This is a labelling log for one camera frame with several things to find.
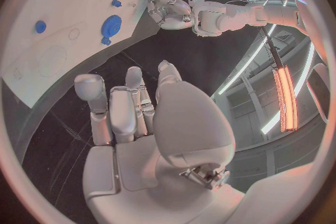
drawn circle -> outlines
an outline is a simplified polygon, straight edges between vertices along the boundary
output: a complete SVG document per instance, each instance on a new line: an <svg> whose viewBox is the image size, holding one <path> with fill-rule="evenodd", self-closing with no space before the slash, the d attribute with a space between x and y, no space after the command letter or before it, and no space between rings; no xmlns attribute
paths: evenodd
<svg viewBox="0 0 336 224"><path fill-rule="evenodd" d="M39 72L43 77L57 74L67 60L67 51L61 46L54 46L45 51L40 58Z"/></svg>
<svg viewBox="0 0 336 224"><path fill-rule="evenodd" d="M75 29L72 29L69 33L69 39L70 40L75 40L77 37L79 37L80 35L80 30L75 28Z"/></svg>

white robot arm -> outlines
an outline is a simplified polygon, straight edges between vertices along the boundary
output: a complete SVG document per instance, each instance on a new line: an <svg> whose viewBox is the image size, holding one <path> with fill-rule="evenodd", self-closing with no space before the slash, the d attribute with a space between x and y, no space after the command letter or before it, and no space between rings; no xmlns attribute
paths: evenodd
<svg viewBox="0 0 336 224"><path fill-rule="evenodd" d="M246 24L265 26L279 24L292 26L307 35L302 19L295 7L246 6L222 4L205 0L148 0L148 12L157 24L166 30L192 27L200 36L219 36L222 32L238 30Z"/></svg>

blue object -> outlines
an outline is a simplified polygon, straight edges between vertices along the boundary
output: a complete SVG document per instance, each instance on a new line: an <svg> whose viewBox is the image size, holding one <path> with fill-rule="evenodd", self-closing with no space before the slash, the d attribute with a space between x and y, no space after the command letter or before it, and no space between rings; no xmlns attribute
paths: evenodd
<svg viewBox="0 0 336 224"><path fill-rule="evenodd" d="M102 42L104 45L106 45L106 46L108 46L108 45L111 44L111 40L108 39L108 38L102 38L102 39L101 39L101 42Z"/></svg>
<svg viewBox="0 0 336 224"><path fill-rule="evenodd" d="M46 29L46 24L44 21L38 21L36 24L35 24L35 29L36 29L36 32L38 32L39 34L43 33Z"/></svg>
<svg viewBox="0 0 336 224"><path fill-rule="evenodd" d="M116 35L122 26L122 18L117 15L112 15L108 17L101 27L101 34L104 38L101 42L105 45L110 45L111 41L109 40L110 37Z"/></svg>
<svg viewBox="0 0 336 224"><path fill-rule="evenodd" d="M121 6L122 6L122 3L121 3L121 1L113 0L113 1L112 1L112 6L115 6L115 7L121 7Z"/></svg>

black floor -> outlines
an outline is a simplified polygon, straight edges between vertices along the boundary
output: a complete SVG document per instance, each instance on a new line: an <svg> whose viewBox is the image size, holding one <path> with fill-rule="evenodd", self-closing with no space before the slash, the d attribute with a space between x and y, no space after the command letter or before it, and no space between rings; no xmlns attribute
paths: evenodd
<svg viewBox="0 0 336 224"><path fill-rule="evenodd" d="M251 26L216 38L197 37L191 29L160 30L92 73L103 76L109 92L113 86L124 84L129 67L140 66L154 101L157 66L166 59L178 68L184 80L211 95L238 64L257 33L258 29ZM83 166L93 146L89 112L87 103L76 96L72 87L41 122L23 162L27 175L47 200L76 223L96 223L82 191ZM20 223L19 218L17 222L15 219L2 223Z"/></svg>

robotic arm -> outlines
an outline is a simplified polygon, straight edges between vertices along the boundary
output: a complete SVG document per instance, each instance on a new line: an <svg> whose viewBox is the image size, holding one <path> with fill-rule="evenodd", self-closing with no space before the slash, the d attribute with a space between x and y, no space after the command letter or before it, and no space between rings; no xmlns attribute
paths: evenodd
<svg viewBox="0 0 336 224"><path fill-rule="evenodd" d="M219 36L222 32L238 30L246 24L265 26L280 24L295 27L307 35L297 8L276 5L246 6L222 4L205 0L148 0L148 13L166 30L192 27L200 36Z"/></svg>

